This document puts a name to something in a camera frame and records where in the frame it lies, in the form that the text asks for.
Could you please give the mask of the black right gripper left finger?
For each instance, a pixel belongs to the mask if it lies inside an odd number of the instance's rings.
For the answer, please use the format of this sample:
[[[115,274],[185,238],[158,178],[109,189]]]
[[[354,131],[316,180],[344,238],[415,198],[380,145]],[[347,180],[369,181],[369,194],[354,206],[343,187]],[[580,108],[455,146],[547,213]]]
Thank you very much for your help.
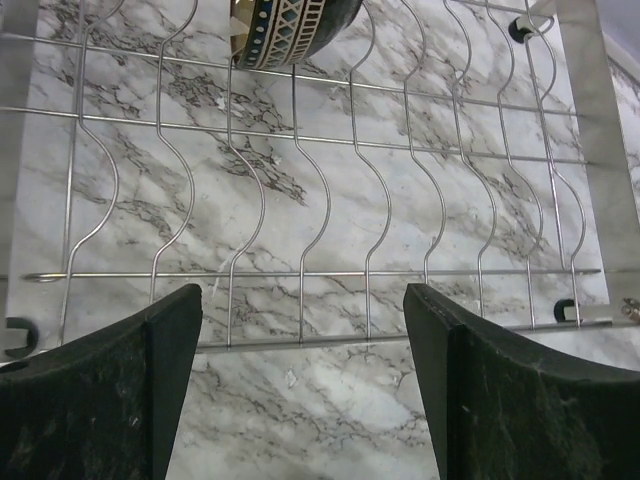
[[[1,369],[4,479],[163,479],[203,319],[187,284]]]

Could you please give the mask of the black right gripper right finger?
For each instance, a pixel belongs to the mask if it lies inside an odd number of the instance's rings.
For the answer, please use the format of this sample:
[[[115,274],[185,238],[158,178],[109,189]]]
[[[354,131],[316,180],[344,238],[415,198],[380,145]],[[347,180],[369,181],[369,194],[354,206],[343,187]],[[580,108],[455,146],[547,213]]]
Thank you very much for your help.
[[[404,318],[443,479],[635,479],[639,375],[568,355],[410,284]]]

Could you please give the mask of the dark patterned cream-inside bowl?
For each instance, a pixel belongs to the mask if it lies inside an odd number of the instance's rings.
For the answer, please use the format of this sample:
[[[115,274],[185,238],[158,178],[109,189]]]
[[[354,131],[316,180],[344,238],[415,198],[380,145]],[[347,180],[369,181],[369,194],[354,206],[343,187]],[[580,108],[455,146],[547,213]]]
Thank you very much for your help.
[[[234,65],[275,70],[296,65],[351,25],[361,0],[257,0],[230,3]]]

